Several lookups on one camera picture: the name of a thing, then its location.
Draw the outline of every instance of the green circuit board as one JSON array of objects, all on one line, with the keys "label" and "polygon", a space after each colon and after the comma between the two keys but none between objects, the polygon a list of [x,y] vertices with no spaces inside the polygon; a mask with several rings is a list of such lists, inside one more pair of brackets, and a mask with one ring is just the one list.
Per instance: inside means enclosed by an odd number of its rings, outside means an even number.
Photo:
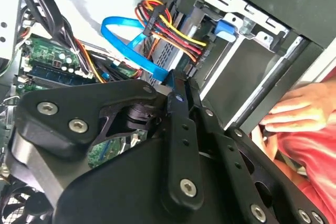
[{"label": "green circuit board", "polygon": [[89,166],[95,168],[120,154],[124,137],[116,137],[95,145],[88,155]]},{"label": "green circuit board", "polygon": [[18,95],[23,95],[27,92],[37,91],[37,90],[45,90],[45,89],[46,88],[43,88],[43,87],[35,85],[35,84],[20,83],[16,87],[16,93]]},{"label": "green circuit board", "polygon": [[78,58],[71,51],[53,44],[45,38],[31,37],[28,42],[29,63],[38,61],[54,68],[71,65],[73,69],[79,66]]}]

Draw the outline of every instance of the fan grille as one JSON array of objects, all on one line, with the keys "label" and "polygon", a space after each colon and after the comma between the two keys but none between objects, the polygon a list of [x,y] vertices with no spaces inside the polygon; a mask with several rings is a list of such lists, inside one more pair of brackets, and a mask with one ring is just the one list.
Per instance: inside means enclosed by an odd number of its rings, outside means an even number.
[{"label": "fan grille", "polygon": [[[21,194],[21,196],[25,199],[28,199],[28,195],[26,194]],[[17,201],[15,198],[10,198],[8,204],[15,204],[15,203],[19,203],[19,201]],[[15,212],[13,212],[11,215],[9,215],[7,217],[7,219],[2,218],[2,221],[4,224],[11,224],[14,220],[16,220],[17,218],[19,218],[22,213],[23,213],[23,209],[24,207],[21,207],[20,209],[17,209]]]}]

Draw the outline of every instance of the black mounting arm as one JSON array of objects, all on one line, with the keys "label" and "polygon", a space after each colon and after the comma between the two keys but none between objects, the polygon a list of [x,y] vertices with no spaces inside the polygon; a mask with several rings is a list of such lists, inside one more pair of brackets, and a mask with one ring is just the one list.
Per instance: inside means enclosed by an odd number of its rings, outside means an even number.
[{"label": "black mounting arm", "polygon": [[[146,141],[69,182],[53,204],[53,223],[320,223],[316,215],[328,223],[246,134],[220,128],[193,79],[171,71],[163,85],[166,96],[130,80],[23,97],[19,137],[10,146],[24,139],[52,155],[53,164],[80,162],[110,135],[150,132]],[[45,113],[38,111],[41,102],[55,105],[56,113],[48,104]],[[17,149],[11,149],[15,157]],[[27,166],[35,169],[33,162]]]}]

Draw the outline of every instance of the silver screw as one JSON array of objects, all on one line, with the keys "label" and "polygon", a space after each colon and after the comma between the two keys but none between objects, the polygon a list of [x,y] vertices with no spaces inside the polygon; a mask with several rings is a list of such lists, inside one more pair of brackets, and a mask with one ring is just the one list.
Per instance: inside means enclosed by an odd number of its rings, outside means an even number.
[{"label": "silver screw", "polygon": [[235,129],[235,133],[236,133],[237,136],[240,136],[240,137],[243,136],[243,134],[239,130],[237,130],[237,129]]},{"label": "silver screw", "polygon": [[259,220],[262,223],[266,222],[266,214],[258,205],[252,204],[251,212],[253,216],[256,217],[257,220]]},{"label": "silver screw", "polygon": [[69,128],[76,133],[84,133],[88,130],[88,124],[81,119],[73,119],[69,122]]},{"label": "silver screw", "polygon": [[37,110],[44,115],[55,115],[58,112],[58,107],[51,102],[41,102],[37,105]]},{"label": "silver screw", "polygon": [[196,196],[196,193],[197,193],[196,186],[189,179],[184,178],[183,180],[181,180],[180,188],[186,196],[191,197],[191,198]]},{"label": "silver screw", "polygon": [[209,116],[214,116],[214,113],[209,110],[209,109],[206,109],[205,112],[209,115]]},{"label": "silver screw", "polygon": [[311,219],[308,216],[308,214],[303,211],[302,209],[299,209],[299,215],[301,216],[301,218],[306,222],[306,223],[311,223]]},{"label": "silver screw", "polygon": [[175,97],[176,97],[176,99],[178,99],[180,102],[183,102],[183,98],[182,98],[179,94],[177,94]]},{"label": "silver screw", "polygon": [[143,89],[144,89],[144,91],[146,91],[148,93],[152,93],[153,92],[152,89],[150,87],[147,87],[147,86],[143,87]]},{"label": "silver screw", "polygon": [[30,39],[28,39],[28,40],[25,41],[25,44],[28,45],[28,46],[30,46],[31,43],[32,43],[32,41]]},{"label": "silver screw", "polygon": [[314,211],[311,212],[311,213],[312,213],[312,215],[314,216],[315,220],[317,220],[317,222],[318,222],[319,224],[324,224],[322,218],[321,218],[317,213],[315,213]]}]

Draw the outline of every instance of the red shirt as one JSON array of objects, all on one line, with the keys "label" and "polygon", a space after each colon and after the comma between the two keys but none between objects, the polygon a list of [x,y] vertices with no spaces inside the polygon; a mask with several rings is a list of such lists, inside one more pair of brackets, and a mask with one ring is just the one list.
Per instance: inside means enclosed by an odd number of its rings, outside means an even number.
[{"label": "red shirt", "polygon": [[336,224],[336,125],[317,132],[279,133],[279,150],[306,168],[299,189]]}]

